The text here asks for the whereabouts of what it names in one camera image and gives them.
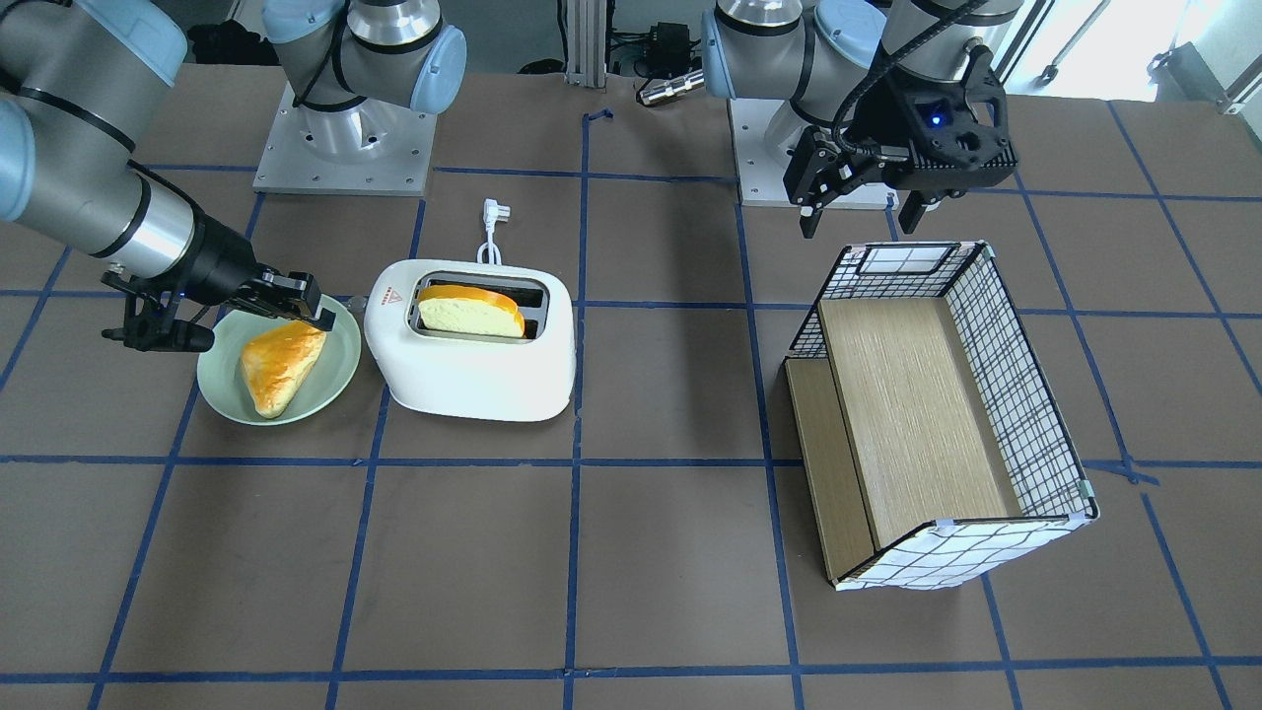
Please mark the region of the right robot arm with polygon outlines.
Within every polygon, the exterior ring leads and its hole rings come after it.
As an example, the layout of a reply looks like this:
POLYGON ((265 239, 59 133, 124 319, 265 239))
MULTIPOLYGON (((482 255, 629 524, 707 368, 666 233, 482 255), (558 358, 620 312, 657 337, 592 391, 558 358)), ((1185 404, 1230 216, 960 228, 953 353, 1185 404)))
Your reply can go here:
MULTIPOLYGON (((451 107, 467 69, 467 37, 437 1, 266 1, 261 21, 313 153, 338 166, 382 156, 406 108, 451 107)), ((167 13, 5 1, 1 37, 3 219, 109 262, 101 279, 125 301, 107 340, 212 349, 209 328, 177 317, 186 300, 333 329, 314 275, 257 261, 244 235, 134 161, 186 55, 167 13)))

